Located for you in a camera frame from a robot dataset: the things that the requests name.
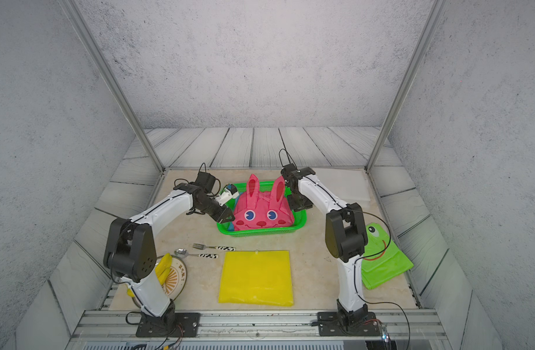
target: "black cable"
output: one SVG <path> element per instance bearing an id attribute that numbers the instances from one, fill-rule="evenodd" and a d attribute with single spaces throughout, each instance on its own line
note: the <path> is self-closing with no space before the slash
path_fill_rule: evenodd
<path id="1" fill-rule="evenodd" d="M 221 192 L 221 180 L 216 178 L 215 181 L 219 182 L 219 189 L 217 190 L 217 193 L 215 193 L 215 194 L 213 194 L 213 192 L 211 192 L 211 195 L 208 195 L 209 197 L 216 197 L 219 194 L 219 192 Z"/>
<path id="2" fill-rule="evenodd" d="M 334 201 L 335 204 L 337 204 L 341 209 L 347 209 L 345 208 L 344 206 L 341 206 L 334 198 L 334 196 L 331 195 L 331 193 L 329 193 L 329 191 L 327 191 L 323 186 L 321 186 L 320 184 L 317 184 L 316 182 L 314 182 L 314 180 L 312 180 L 311 178 L 309 178 L 308 176 L 305 176 L 305 178 L 307 178 L 308 180 L 310 180 L 314 185 L 320 187 L 321 189 L 324 190 L 324 192 L 326 192 L 329 197 Z M 388 224 L 386 223 L 386 221 L 384 221 L 381 217 L 379 217 L 378 215 L 375 215 L 375 214 L 372 214 L 372 213 L 369 213 L 369 212 L 363 212 L 363 211 L 358 211 L 358 210 L 353 210 L 353 209 L 347 209 L 351 212 L 355 212 L 355 213 L 362 213 L 362 214 L 368 214 L 368 215 L 372 215 L 374 216 L 375 218 L 377 218 L 378 220 L 382 221 L 384 223 L 384 225 L 386 226 L 386 228 L 388 229 L 388 244 L 386 244 L 386 246 L 384 247 L 384 249 L 382 249 L 381 251 L 379 251 L 378 253 L 375 253 L 375 254 L 372 254 L 372 255 L 367 255 L 367 256 L 363 256 L 362 258 L 365 259 L 365 258 L 370 258 L 372 256 L 377 256 L 379 254 L 382 254 L 383 252 L 386 251 L 386 249 L 388 249 L 388 247 L 390 246 L 390 243 L 392 242 L 392 235 L 391 235 L 391 230 L 390 230 L 390 226 L 388 226 Z"/>
<path id="3" fill-rule="evenodd" d="M 129 350 L 137 350 L 137 349 L 146 349 L 147 348 L 147 344 L 138 344 L 136 346 L 133 346 L 131 349 Z"/>
<path id="4" fill-rule="evenodd" d="M 176 327 L 180 328 L 180 337 L 178 338 L 178 340 L 176 340 L 175 343 L 173 344 L 176 344 L 178 343 L 178 341 L 180 341 L 180 343 L 182 342 L 182 338 L 184 337 L 184 330 L 182 328 L 182 326 L 180 326 L 179 324 L 176 325 Z M 164 345 L 166 343 L 166 341 L 168 340 L 168 337 L 170 337 L 172 335 L 172 333 L 176 330 L 176 328 L 174 328 L 170 333 L 168 333 L 168 335 L 166 336 L 166 338 L 164 339 L 164 341 L 158 346 L 156 347 L 154 350 L 160 350 L 162 349 L 162 345 Z"/>
<path id="5" fill-rule="evenodd" d="M 178 180 L 184 180 L 184 181 L 187 182 L 188 184 L 190 183 L 190 182 L 189 182 L 187 179 L 185 179 L 185 178 L 177 178 L 177 179 L 174 180 L 174 187 L 176 187 L 176 181 L 178 181 Z"/>
<path id="6" fill-rule="evenodd" d="M 404 313 L 404 317 L 406 318 L 406 321 L 407 321 L 407 346 L 406 346 L 406 350 L 409 349 L 409 343 L 411 341 L 411 326 L 409 325 L 409 319 L 407 318 L 407 315 L 406 315 L 406 312 L 404 311 L 404 308 L 401 307 L 400 305 L 396 304 L 395 302 L 391 302 L 391 301 L 380 301 L 380 302 L 369 302 L 369 301 L 366 301 L 364 300 L 360 295 L 359 295 L 359 291 L 357 290 L 357 273 L 356 273 L 356 268 L 357 268 L 357 262 L 362 259 L 362 258 L 357 258 L 357 260 L 355 260 L 355 262 L 353 262 L 353 286 L 355 286 L 355 293 L 357 294 L 357 296 L 362 300 L 364 301 L 365 303 L 367 304 L 394 304 L 396 305 L 400 310 L 402 310 L 402 312 Z"/>
<path id="7" fill-rule="evenodd" d="M 287 159 L 289 160 L 289 162 L 292 161 L 292 163 L 295 165 L 295 167 L 297 166 L 297 164 L 295 163 L 295 160 L 292 159 L 291 155 L 288 153 L 287 149 L 286 148 L 282 148 L 279 150 L 279 162 L 281 163 L 281 167 L 283 167 L 283 160 L 281 159 L 281 151 L 285 151 L 285 153 L 287 153 Z"/>
<path id="8" fill-rule="evenodd" d="M 129 322 L 129 321 L 127 320 L 127 318 L 129 317 L 129 315 L 130 315 L 130 314 L 134 314 L 134 313 L 138 313 L 138 314 L 140 314 L 141 312 L 140 312 L 140 311 L 130 311 L 130 312 L 128 312 L 128 313 L 126 314 L 126 323 L 127 323 L 128 325 L 130 325 L 130 326 L 139 326 L 139 322 L 137 322 L 137 323 L 131 323 L 131 322 Z"/>

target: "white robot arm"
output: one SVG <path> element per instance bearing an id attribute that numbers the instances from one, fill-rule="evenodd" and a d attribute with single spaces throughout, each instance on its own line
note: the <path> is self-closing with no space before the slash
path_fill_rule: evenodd
<path id="1" fill-rule="evenodd" d="M 368 243 L 362 208 L 348 204 L 328 190 L 315 172 L 294 164 L 283 167 L 281 175 L 292 194 L 287 196 L 294 211 L 316 206 L 326 215 L 326 246 L 337 262 L 340 293 L 337 299 L 337 317 L 348 330 L 373 317 L 362 295 L 361 262 Z"/>
<path id="2" fill-rule="evenodd" d="M 129 219 L 118 218 L 110 225 L 104 265 L 114 278 L 129 284 L 141 302 L 141 311 L 157 323 L 165 314 L 173 314 L 174 306 L 157 275 L 152 273 L 157 261 L 154 239 L 170 221 L 192 209 L 209 214 L 219 223 L 234 220 L 232 211 L 224 204 L 237 197 L 238 191 L 230 185 L 214 199 L 208 193 L 215 181 L 207 172 L 198 172 L 196 181 L 176 186 L 165 199 L 144 212 Z"/>

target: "metal vent grille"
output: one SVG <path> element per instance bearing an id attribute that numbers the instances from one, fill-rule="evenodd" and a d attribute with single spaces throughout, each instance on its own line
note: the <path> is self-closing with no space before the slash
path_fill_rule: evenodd
<path id="1" fill-rule="evenodd" d="M 84 350 L 131 350 L 145 342 L 87 342 Z M 160 342 L 149 342 L 154 350 Z M 342 341 L 252 341 L 252 342 L 186 342 L 178 350 L 343 350 Z"/>

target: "yellow plastic bag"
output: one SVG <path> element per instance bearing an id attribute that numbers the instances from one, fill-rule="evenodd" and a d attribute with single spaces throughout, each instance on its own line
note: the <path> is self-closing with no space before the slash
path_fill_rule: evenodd
<path id="1" fill-rule="evenodd" d="M 228 251 L 219 302 L 292 306 L 289 251 Z"/>

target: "cow print handle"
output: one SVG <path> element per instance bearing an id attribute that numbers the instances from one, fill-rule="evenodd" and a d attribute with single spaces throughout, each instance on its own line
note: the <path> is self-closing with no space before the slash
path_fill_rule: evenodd
<path id="1" fill-rule="evenodd" d="M 219 257 L 218 254 L 198 254 L 198 256 L 201 256 L 202 258 L 210 258 L 210 259 L 216 259 Z"/>
<path id="2" fill-rule="evenodd" d="M 225 250 L 225 251 L 235 251 L 236 250 L 235 247 L 215 247 L 215 249 Z"/>

